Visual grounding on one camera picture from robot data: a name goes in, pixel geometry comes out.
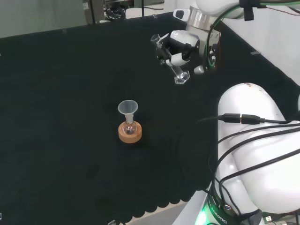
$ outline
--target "table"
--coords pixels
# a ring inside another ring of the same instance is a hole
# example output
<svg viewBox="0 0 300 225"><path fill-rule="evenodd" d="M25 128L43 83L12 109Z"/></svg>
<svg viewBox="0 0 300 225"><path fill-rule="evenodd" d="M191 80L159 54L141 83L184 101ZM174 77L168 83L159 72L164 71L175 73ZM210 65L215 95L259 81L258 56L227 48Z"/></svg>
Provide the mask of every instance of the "table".
<svg viewBox="0 0 300 225"><path fill-rule="evenodd" d="M209 185L217 140L215 121L195 122L235 84L261 85L286 118L297 111L299 87L226 27L218 71L176 86L150 38L184 28L163 14L0 39L3 225L127 222L188 201ZM125 99L139 104L136 145L118 138Z"/></svg>

